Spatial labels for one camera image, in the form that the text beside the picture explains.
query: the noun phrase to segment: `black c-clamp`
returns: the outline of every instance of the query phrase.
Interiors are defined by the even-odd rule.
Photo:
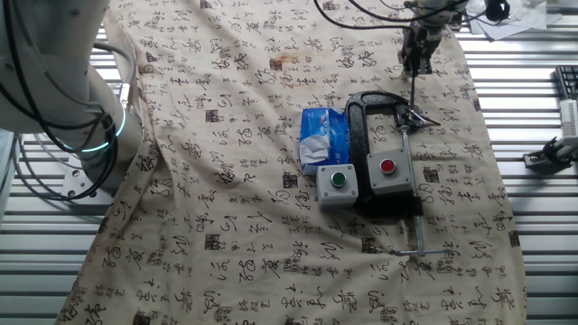
[[[369,138],[367,116],[374,114],[393,115],[396,127],[416,130],[423,122],[411,114],[408,101],[395,94],[383,91],[363,91],[353,95],[345,106],[350,124],[350,154],[358,178],[359,197],[354,209],[370,219],[411,218],[421,216],[422,201],[415,191],[404,191],[386,196],[377,196],[371,188],[368,171]]]

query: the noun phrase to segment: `beige cloth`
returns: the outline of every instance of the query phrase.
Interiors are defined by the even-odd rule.
[[[525,322],[515,221],[451,32],[416,82],[443,125],[410,142],[426,247],[452,253],[415,259],[392,255],[415,248],[411,223],[321,213],[296,150],[303,108],[408,97],[399,30],[337,28],[311,0],[112,1],[106,27],[135,49],[144,140],[59,323]],[[370,118],[372,150],[401,145],[392,123]]]

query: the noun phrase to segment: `red button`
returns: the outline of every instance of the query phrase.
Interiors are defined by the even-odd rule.
[[[384,159],[381,161],[379,168],[381,168],[381,171],[385,175],[391,175],[392,173],[396,172],[396,162],[392,161],[391,159]]]

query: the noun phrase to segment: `tissue box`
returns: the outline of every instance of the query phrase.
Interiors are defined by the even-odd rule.
[[[344,111],[303,110],[299,158],[304,175],[315,175],[319,166],[350,163],[350,126]]]

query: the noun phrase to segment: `green button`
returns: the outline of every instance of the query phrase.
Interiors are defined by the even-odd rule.
[[[345,185],[345,175],[342,172],[335,172],[331,176],[331,185],[336,188],[343,187]]]

